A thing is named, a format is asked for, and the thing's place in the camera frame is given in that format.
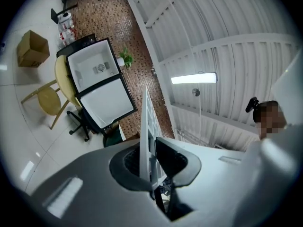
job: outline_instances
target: black headphones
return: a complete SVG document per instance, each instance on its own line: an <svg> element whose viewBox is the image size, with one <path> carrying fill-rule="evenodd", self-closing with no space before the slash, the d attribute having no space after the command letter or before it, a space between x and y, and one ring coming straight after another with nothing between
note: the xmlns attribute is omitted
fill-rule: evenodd
<svg viewBox="0 0 303 227"><path fill-rule="evenodd" d="M258 105L259 105L259 100L257 100L256 97L253 97L248 103L245 112L249 113L252 109L256 109Z"/></svg>

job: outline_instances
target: black office chair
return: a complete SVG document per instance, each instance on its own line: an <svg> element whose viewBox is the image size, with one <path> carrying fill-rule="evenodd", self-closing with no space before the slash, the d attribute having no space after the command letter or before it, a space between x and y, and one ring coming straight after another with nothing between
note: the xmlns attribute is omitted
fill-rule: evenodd
<svg viewBox="0 0 303 227"><path fill-rule="evenodd" d="M84 129L84 132L85 132L85 135L86 135L86 139L84 139L85 142L89 141L88 129L94 131L97 134L102 133L104 135L104 133L105 133L104 129L101 129L95 123L95 121L91 118L89 113L84 108L82 108L81 111L79 112L80 118L71 111L67 111L66 113L68 115L71 114L80 123L80 125L75 130L69 132L70 135L72 135L74 132L76 132L81 127Z"/></svg>

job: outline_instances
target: white tile floor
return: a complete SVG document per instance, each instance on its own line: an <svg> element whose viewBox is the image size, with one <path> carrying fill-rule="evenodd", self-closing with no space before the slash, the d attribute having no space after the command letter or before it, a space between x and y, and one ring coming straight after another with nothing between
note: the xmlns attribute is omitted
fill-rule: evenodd
<svg viewBox="0 0 303 227"><path fill-rule="evenodd" d="M32 97L23 105L20 101L29 93L54 80L55 53L58 51L57 25L51 20L51 8L62 10L61 0L28 0L20 9L6 35L6 49L0 56L0 149L12 183L31 194L45 179L77 157L103 148L103 136L92 135L84 142L83 132L70 135L77 124L67 110L76 111L68 104L53 130L54 116L45 114ZM50 57L37 69L17 66L16 47L22 35L33 30L49 43ZM59 91L61 104L66 98Z"/></svg>

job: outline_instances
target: bottle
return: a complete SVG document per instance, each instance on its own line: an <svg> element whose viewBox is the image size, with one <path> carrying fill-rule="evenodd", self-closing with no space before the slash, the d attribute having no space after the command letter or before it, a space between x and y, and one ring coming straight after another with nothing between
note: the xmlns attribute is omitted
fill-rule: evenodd
<svg viewBox="0 0 303 227"><path fill-rule="evenodd" d="M59 29L59 32L63 32L64 30L72 27L74 25L74 22L73 20L70 18L68 20L66 20L65 22L61 23L61 24L58 24L58 29Z"/></svg>
<svg viewBox="0 0 303 227"><path fill-rule="evenodd" d="M67 38L74 36L73 26L68 28L67 30L59 33L59 38L61 40L66 40Z"/></svg>
<svg viewBox="0 0 303 227"><path fill-rule="evenodd" d="M72 35L65 40L62 40L61 38L58 39L58 47L59 49L63 49L64 47L68 46L69 44L73 43L75 41L75 37Z"/></svg>

